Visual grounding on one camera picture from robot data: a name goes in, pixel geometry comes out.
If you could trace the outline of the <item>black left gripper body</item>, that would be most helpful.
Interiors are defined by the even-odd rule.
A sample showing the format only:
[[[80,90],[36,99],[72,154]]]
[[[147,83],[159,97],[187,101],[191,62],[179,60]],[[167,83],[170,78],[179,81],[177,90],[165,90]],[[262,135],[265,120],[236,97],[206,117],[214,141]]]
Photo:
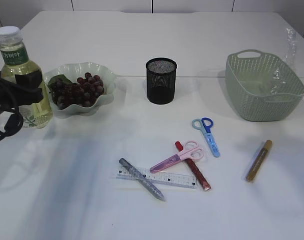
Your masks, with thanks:
[[[0,77],[0,115],[3,112],[18,114],[18,96],[22,87]]]

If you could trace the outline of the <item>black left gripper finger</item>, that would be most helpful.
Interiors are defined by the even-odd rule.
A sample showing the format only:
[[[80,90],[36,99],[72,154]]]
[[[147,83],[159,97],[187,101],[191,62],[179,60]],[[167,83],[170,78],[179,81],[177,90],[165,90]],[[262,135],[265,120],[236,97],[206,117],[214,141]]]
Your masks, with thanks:
[[[33,71],[24,75],[15,75],[16,84],[24,88],[39,88],[42,83],[41,70]]]
[[[19,89],[16,93],[16,99],[19,106],[39,103],[43,100],[43,91],[41,88]]]

